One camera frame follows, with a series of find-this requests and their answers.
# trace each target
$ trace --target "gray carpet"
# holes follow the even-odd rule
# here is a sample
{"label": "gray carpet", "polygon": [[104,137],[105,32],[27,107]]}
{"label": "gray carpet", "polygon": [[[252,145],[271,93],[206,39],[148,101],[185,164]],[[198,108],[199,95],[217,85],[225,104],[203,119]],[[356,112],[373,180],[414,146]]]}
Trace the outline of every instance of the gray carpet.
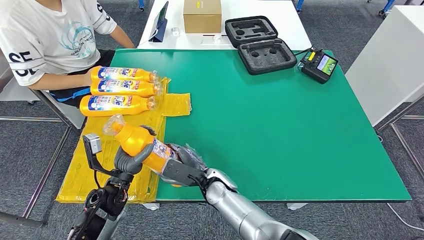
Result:
{"label": "gray carpet", "polygon": [[[153,1],[145,1],[140,12],[135,0],[99,0],[103,8],[137,44],[141,38]],[[344,71],[365,46],[382,20],[376,16],[384,0],[306,0],[300,19],[312,43],[332,50]],[[109,36],[96,35],[100,49],[118,45]],[[424,106],[415,110],[424,115]],[[0,102],[0,115],[54,117],[42,104]],[[424,159],[424,122],[401,120],[398,128],[420,161]],[[61,123],[0,121],[0,211],[22,214],[40,176],[61,138]],[[389,128],[381,135],[413,201],[392,206],[410,224],[424,228],[424,182]],[[68,169],[78,137],[71,133],[59,160],[31,214],[33,219],[48,220],[43,229],[0,223],[0,239],[64,239],[82,205],[61,204],[54,198]],[[291,211],[282,203],[260,206],[278,221],[315,234],[321,240],[412,240],[424,232],[403,225],[383,203],[313,203]],[[116,240],[235,240],[239,239],[221,216],[210,206],[194,203],[162,204],[151,211],[141,205],[129,206],[129,213],[118,229]]]}

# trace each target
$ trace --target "white t-shirt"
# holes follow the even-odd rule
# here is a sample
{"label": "white t-shirt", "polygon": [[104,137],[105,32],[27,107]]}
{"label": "white t-shirt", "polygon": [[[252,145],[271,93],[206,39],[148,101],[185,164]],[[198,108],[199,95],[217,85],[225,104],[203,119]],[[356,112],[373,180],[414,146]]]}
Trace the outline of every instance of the white t-shirt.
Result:
{"label": "white t-shirt", "polygon": [[93,66],[100,59],[94,31],[117,26],[97,0],[61,1],[59,12],[36,0],[0,0],[0,49],[21,86]]}

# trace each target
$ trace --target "black foam case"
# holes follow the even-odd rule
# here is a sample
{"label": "black foam case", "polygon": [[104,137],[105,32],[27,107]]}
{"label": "black foam case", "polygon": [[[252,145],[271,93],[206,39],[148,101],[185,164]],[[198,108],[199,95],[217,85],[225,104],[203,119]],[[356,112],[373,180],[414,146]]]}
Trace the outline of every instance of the black foam case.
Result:
{"label": "black foam case", "polygon": [[225,32],[251,75],[289,69],[298,62],[265,16],[228,19]]}

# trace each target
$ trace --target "yellow bottle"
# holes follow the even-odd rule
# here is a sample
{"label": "yellow bottle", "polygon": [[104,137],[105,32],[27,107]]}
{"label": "yellow bottle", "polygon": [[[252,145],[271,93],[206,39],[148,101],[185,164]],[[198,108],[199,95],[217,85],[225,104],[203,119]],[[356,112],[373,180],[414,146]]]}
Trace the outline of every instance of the yellow bottle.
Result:
{"label": "yellow bottle", "polygon": [[136,95],[88,95],[81,99],[79,110],[86,117],[104,117],[114,114],[139,114],[154,109],[155,97]]}
{"label": "yellow bottle", "polygon": [[110,79],[158,82],[156,71],[146,71],[141,68],[95,66],[91,69],[92,81]]}
{"label": "yellow bottle", "polygon": [[93,95],[137,95],[147,98],[161,94],[162,85],[140,80],[93,79],[90,91]]}
{"label": "yellow bottle", "polygon": [[157,174],[162,173],[162,168],[168,158],[178,159],[174,150],[150,135],[149,131],[144,127],[126,123],[121,114],[112,116],[104,124],[103,133],[114,136],[122,149],[133,157],[140,153],[146,145],[152,144],[153,151],[143,161],[143,165],[149,167]]}

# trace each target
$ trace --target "cardboard box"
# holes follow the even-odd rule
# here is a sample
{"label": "cardboard box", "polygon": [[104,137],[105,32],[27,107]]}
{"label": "cardboard box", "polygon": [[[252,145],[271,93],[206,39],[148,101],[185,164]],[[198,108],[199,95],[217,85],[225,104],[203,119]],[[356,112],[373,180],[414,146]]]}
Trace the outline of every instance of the cardboard box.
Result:
{"label": "cardboard box", "polygon": [[187,34],[221,33],[221,0],[184,0]]}

